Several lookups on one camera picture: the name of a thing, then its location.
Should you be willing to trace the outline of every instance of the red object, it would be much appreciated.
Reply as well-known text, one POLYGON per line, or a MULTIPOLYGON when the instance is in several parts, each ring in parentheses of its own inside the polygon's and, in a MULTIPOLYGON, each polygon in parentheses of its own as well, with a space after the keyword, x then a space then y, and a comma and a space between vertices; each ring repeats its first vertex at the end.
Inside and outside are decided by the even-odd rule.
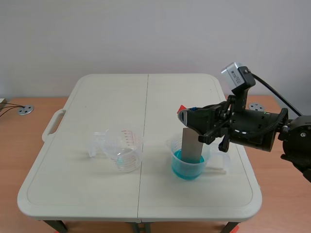
POLYGON ((240 227, 236 226, 230 233, 237 233, 239 229, 240 227))
POLYGON ((177 111, 177 113, 179 113, 181 110, 185 110, 187 109, 184 105, 181 105, 177 111))

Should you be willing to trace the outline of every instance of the robotic arm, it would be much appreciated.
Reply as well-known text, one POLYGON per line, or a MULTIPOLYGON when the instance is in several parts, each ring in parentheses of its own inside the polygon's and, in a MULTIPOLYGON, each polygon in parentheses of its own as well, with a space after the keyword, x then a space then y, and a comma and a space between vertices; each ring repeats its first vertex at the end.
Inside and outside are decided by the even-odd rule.
POLYGON ((283 141, 284 149, 281 158, 292 162, 311 182, 311 116, 290 120, 287 108, 279 114, 247 110, 247 92, 256 84, 255 78, 261 79, 241 63, 228 65, 222 74, 234 95, 219 104, 181 110, 179 120, 195 130, 202 143, 209 145, 216 137, 223 137, 219 144, 223 152, 228 151, 230 142, 271 151, 279 133, 278 140, 283 141))

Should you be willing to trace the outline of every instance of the metal plate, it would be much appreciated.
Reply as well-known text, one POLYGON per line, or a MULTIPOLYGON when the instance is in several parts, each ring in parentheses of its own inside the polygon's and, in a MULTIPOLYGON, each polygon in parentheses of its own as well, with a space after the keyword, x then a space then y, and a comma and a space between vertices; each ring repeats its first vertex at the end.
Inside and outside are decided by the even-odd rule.
POLYGON ((198 140, 199 134, 190 129, 183 129, 183 139, 181 144, 181 161, 190 164, 200 163, 203 143, 198 140))
POLYGON ((27 115, 29 113, 31 113, 34 110, 34 106, 33 105, 26 105, 24 108, 19 108, 17 113, 21 116, 23 115, 27 115))
POLYGON ((249 110, 254 110, 254 111, 259 111, 259 112, 263 112, 264 111, 264 106, 262 106, 260 103, 250 103, 248 105, 248 109, 249 110))

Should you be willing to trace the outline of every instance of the black cable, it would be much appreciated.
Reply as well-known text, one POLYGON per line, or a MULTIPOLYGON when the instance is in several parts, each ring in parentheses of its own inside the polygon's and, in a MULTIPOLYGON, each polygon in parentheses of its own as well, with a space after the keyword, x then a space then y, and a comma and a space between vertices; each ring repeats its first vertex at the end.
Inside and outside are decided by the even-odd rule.
POLYGON ((8 110, 6 110, 4 113, 2 113, 2 114, 0 115, 0 117, 3 116, 5 113, 7 113, 8 111, 10 111, 10 110, 13 109, 13 108, 20 108, 20 107, 19 107, 19 106, 11 107, 10 109, 8 109, 8 110))
POLYGON ((24 108, 24 107, 25 107, 25 106, 23 106, 23 105, 14 104, 14 103, 4 103, 4 104, 15 105, 15 106, 19 106, 19 107, 22 107, 22 108, 24 108))
POLYGON ((287 108, 282 108, 280 114, 277 116, 276 120, 271 123, 270 125, 268 125, 266 128, 264 128, 263 130, 260 130, 259 132, 256 133, 248 133, 246 134, 244 137, 246 138, 254 138, 254 137, 258 137, 261 135, 264 135, 266 133, 271 132, 272 130, 277 129, 279 123, 282 122, 282 120, 284 119, 284 117, 287 115, 288 113, 288 109, 287 108))
POLYGON ((253 74, 254 78, 260 82, 262 85, 267 87, 273 94, 275 94, 283 103, 285 103, 290 109, 292 109, 299 117, 302 116, 301 112, 299 112, 294 106, 292 106, 284 97, 282 97, 277 91, 275 91, 268 83, 266 83, 264 80, 262 80, 257 75, 253 74))
MULTIPOLYGON (((20 107, 20 106, 15 106, 15 107, 25 108, 25 107, 20 107)), ((7 106, 7 107, 3 107, 3 108, 13 108, 13 106, 7 106)), ((0 108, 0 110, 3 109, 3 108, 0 108)))

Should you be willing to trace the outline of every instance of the blue liquid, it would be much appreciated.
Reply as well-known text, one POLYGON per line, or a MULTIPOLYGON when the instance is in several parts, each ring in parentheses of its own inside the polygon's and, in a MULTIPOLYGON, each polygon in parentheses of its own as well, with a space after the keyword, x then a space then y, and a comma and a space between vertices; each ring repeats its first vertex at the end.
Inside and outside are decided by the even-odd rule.
MULTIPOLYGON (((176 151, 174 153, 174 155, 181 160, 181 149, 176 151)), ((200 162, 199 163, 203 163, 204 162, 204 158, 201 156, 200 162)), ((195 178, 199 177, 202 173, 202 171, 200 171, 202 167, 201 166, 196 166, 194 169, 192 168, 192 166, 187 167, 187 165, 182 164, 182 163, 178 163, 175 164, 173 166, 172 164, 172 170, 173 172, 180 178, 184 179, 184 180, 194 180, 195 178)))

